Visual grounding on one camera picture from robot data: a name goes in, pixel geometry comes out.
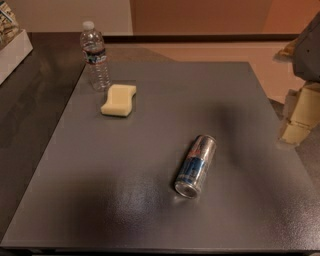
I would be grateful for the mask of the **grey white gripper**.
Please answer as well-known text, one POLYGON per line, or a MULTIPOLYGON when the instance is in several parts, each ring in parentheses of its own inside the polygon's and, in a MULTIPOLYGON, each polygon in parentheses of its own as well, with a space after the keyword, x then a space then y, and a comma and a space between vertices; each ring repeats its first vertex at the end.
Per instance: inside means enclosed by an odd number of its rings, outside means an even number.
POLYGON ((289 90, 283 108, 279 140, 299 145, 320 123, 320 12, 297 38, 293 72, 306 82, 298 91, 289 90))

